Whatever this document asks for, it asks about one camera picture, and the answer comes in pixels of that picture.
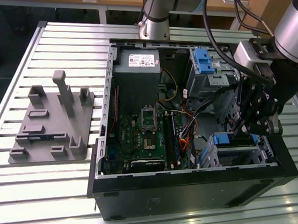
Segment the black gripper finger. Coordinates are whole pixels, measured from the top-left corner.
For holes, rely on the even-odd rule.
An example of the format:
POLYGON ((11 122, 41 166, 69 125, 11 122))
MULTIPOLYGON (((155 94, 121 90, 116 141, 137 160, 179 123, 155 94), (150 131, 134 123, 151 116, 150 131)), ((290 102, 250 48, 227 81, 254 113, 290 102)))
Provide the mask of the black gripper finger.
POLYGON ((234 136, 237 137, 242 132, 242 126, 247 118, 247 112, 250 102, 256 92, 256 84, 243 82, 240 84, 237 97, 237 106, 239 106, 239 119, 234 128, 234 136))
POLYGON ((246 133, 269 135, 268 118, 261 116, 261 98, 254 98, 246 105, 243 115, 243 128, 246 133))

